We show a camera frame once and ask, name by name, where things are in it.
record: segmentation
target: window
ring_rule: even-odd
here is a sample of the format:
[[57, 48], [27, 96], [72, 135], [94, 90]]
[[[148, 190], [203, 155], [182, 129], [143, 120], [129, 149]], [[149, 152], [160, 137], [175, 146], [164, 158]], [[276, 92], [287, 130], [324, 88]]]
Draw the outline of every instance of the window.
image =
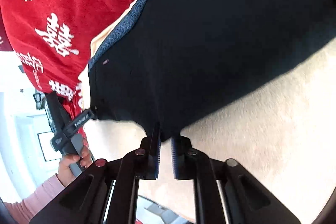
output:
[[45, 132], [37, 134], [37, 136], [39, 137], [39, 142], [45, 161], [59, 160], [62, 158], [61, 153], [59, 151], [55, 152], [50, 144], [50, 140], [54, 137], [54, 133]]

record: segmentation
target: white chinese characters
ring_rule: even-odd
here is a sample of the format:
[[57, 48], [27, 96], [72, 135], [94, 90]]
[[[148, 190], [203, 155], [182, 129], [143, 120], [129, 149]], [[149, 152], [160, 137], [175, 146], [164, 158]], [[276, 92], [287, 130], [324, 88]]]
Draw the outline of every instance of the white chinese characters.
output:
[[47, 42], [47, 44], [56, 49], [56, 52], [63, 57], [70, 55], [73, 53], [75, 55], [79, 55], [79, 50], [71, 49], [71, 39], [74, 38], [72, 34], [70, 34], [70, 28], [63, 23], [62, 26], [58, 24], [58, 17], [51, 13], [51, 18], [47, 18], [47, 26], [46, 32], [35, 29], [36, 33], [43, 37], [43, 40]]
[[79, 96], [78, 106], [79, 106], [80, 108], [83, 108], [82, 82], [79, 82], [79, 83], [76, 85], [76, 93], [77, 93], [78, 96]]
[[29, 52], [27, 54], [22, 54], [20, 52], [16, 52], [16, 55], [18, 56], [18, 58], [20, 59], [20, 61], [23, 64], [26, 64], [26, 65], [34, 68], [35, 70], [43, 73], [43, 65], [42, 65], [41, 61], [34, 56], [30, 56]]
[[74, 92], [67, 85], [60, 84], [59, 82], [55, 82], [53, 80], [49, 81], [49, 85], [51, 89], [56, 91], [59, 95], [67, 97], [69, 102], [72, 100]]

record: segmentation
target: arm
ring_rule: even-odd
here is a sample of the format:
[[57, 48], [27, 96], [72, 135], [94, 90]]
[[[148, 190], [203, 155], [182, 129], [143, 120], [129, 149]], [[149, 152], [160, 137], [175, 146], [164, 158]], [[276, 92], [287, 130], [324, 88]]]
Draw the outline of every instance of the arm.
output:
[[64, 186], [56, 175], [54, 175], [40, 185], [28, 198], [25, 198], [19, 203], [5, 203], [5, 206], [18, 224], [28, 224], [29, 221], [63, 189]]
[[[88, 167], [91, 165], [91, 154], [87, 147], [82, 150], [81, 165]], [[66, 155], [59, 162], [58, 174], [46, 180], [37, 187], [34, 193], [28, 198], [17, 203], [5, 203], [11, 216], [18, 224], [28, 224], [29, 221], [42, 210], [50, 201], [52, 201], [64, 187], [68, 186], [74, 179], [69, 165], [80, 160], [80, 156]]]

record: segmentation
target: black fabric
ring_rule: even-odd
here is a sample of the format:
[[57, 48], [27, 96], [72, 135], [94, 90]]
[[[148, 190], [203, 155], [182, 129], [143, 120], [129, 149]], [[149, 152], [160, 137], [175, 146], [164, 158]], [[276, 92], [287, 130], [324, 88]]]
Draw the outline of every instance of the black fabric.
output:
[[0, 224], [17, 224], [0, 198]]
[[149, 135], [159, 121], [166, 140], [294, 68], [335, 23], [332, 0], [148, 0], [90, 71], [91, 105]]

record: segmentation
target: black mount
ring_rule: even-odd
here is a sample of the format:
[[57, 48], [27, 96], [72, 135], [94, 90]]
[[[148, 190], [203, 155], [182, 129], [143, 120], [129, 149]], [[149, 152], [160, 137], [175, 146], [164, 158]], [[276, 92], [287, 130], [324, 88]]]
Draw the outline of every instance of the black mount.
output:
[[[160, 133], [157, 124], [139, 149], [119, 160], [95, 161], [30, 224], [102, 224], [106, 212], [106, 224], [134, 224], [139, 180], [158, 177]], [[172, 150], [176, 179], [194, 181], [197, 224], [300, 224], [236, 160], [210, 159], [182, 136], [172, 140]]]

